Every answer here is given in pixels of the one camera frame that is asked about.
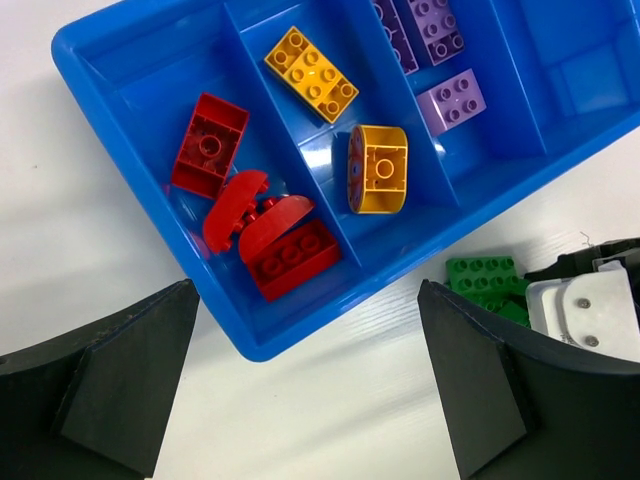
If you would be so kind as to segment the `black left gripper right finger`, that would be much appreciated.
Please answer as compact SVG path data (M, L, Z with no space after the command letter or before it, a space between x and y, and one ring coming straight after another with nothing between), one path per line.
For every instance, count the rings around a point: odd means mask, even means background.
M418 304L461 478L638 478L638 363L561 343L429 280Z

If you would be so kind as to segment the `large green lego plate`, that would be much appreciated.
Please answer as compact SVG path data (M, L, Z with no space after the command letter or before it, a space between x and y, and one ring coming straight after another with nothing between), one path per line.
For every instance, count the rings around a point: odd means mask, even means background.
M511 256L454 257L446 261L446 285L477 306L530 328L526 289Z

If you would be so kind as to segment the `plain purple rounded lego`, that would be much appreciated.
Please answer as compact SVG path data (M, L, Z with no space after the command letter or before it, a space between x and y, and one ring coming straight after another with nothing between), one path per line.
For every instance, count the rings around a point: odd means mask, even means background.
M487 108L472 69L419 94L416 101L432 137L452 130Z

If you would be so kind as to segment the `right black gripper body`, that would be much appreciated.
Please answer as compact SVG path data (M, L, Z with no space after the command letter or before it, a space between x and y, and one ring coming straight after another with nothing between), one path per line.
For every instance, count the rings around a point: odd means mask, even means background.
M573 253L559 255L552 265L538 271L528 272L524 278L530 282L539 282L592 273L594 272L594 260L620 254L638 246L638 238L607 241Z

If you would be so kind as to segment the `red curved lego brick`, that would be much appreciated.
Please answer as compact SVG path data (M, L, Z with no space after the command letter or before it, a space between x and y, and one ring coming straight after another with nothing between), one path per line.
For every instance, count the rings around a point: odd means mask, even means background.
M203 223L203 239L211 252L230 250L232 235L242 231L244 216L257 208L256 196L268 188L268 175L260 170L242 171L229 180Z

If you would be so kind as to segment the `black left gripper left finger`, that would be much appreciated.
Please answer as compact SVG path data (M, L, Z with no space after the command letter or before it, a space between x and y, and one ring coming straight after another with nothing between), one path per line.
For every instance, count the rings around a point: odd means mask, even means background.
M2 478L152 478L199 302L182 280L2 355Z

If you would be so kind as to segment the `yellow lego plate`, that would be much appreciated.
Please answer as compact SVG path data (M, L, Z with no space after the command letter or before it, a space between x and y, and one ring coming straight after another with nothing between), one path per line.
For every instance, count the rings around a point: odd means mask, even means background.
M265 56L267 67L324 121L334 124L358 88L295 26Z

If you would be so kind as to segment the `yellow butterfly lego brick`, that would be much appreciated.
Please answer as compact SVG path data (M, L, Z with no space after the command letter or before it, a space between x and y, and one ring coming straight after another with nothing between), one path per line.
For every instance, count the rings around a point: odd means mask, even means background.
M409 145L400 127L356 125L349 137L347 198L355 214L396 214L407 197Z

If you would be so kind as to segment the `purple butterfly lego brick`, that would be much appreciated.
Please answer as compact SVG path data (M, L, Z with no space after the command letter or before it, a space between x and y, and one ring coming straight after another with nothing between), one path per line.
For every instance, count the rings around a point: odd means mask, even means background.
M394 2L372 0L372 4L404 74L410 75L418 71L417 60Z

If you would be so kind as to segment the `small red lego brick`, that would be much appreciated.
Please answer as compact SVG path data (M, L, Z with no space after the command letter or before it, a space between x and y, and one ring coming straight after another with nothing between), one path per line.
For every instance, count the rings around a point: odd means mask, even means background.
M215 200L221 193L249 121L249 112L202 93L171 174L171 184Z

